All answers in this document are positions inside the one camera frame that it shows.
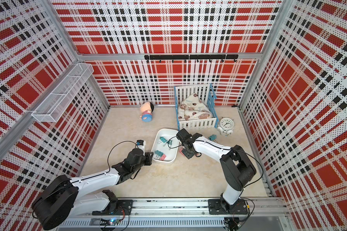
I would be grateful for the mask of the teal binder clip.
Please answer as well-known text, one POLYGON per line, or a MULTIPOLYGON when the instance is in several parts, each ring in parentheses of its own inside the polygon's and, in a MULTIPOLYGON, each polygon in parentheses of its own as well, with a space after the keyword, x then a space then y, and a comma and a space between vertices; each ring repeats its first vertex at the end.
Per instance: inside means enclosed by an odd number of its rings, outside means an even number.
POLYGON ((161 136, 161 137, 158 139, 158 144, 163 144, 163 145, 165 145, 167 142, 168 142, 168 140, 165 139, 163 136, 161 136))
POLYGON ((159 151, 159 150, 156 150, 155 152, 154 152, 154 159, 156 159, 156 160, 160 160, 161 158, 162 158, 162 156, 164 155, 164 153, 163 152, 161 152, 161 151, 159 151))
POLYGON ((217 135, 213 134, 213 135, 209 136, 208 139, 209 139, 210 141, 217 142, 217 140, 216 140, 216 139, 217 139, 217 135))

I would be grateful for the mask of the white plastic storage box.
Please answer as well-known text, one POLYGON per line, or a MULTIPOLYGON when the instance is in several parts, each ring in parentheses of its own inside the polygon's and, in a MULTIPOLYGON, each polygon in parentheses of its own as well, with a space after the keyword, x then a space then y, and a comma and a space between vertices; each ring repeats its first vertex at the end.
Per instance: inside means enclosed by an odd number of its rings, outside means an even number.
POLYGON ((156 135, 156 139, 153 143, 153 147, 151 149, 151 151, 153 152, 153 160, 157 163, 161 163, 161 164, 172 164, 174 163, 176 156, 177 156, 177 151, 178 148, 174 148, 174 149, 169 149, 167 143, 165 145, 163 144, 158 144, 158 139, 163 136, 165 139, 167 139, 168 141, 170 139, 172 139, 173 137, 176 137, 176 134, 178 133, 177 130, 173 130, 173 129, 161 129, 158 131, 157 135, 156 135), (154 152, 156 150, 159 150, 161 152, 163 152, 166 155, 166 158, 164 161, 160 161, 160 160, 156 160, 154 159, 154 152))

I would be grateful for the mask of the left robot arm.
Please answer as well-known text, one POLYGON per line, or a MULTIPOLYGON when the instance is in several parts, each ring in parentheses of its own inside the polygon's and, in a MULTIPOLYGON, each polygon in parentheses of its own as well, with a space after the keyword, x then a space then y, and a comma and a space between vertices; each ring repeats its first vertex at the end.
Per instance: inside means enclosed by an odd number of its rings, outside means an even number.
POLYGON ((87 212, 109 215, 117 210, 118 199, 108 187, 133 180, 143 166, 152 164, 152 159, 152 152, 134 148, 124 161, 102 172, 76 178, 58 176, 32 203, 33 215, 46 231, 69 216, 87 212))

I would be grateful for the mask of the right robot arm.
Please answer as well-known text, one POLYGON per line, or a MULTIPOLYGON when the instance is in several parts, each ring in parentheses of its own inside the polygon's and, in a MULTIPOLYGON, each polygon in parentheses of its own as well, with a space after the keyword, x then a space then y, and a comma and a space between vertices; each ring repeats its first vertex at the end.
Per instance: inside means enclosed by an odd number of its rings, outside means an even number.
POLYGON ((202 154, 221 164, 227 182, 227 187, 221 197, 227 205, 234 205, 240 199, 246 185, 257 173, 243 148, 238 145, 223 146, 199 133, 191 135, 185 129, 180 130, 176 137, 181 142, 182 152, 187 159, 202 154))

